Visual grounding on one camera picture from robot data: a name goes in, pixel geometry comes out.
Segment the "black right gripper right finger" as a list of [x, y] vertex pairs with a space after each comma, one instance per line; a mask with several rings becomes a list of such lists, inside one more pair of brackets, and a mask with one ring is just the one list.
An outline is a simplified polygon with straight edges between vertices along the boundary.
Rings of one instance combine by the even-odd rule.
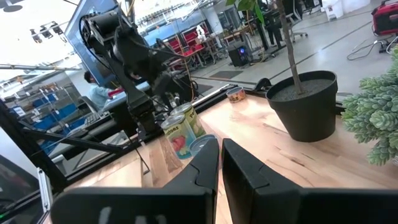
[[301, 187], [232, 139], [222, 160], [233, 223], [397, 224], [396, 190]]

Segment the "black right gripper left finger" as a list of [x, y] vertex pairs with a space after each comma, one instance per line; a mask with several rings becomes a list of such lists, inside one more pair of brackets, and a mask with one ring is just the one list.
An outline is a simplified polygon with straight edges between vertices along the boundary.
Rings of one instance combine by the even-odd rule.
[[53, 223], [214, 223], [219, 145], [210, 139], [162, 188], [82, 187], [53, 203]]

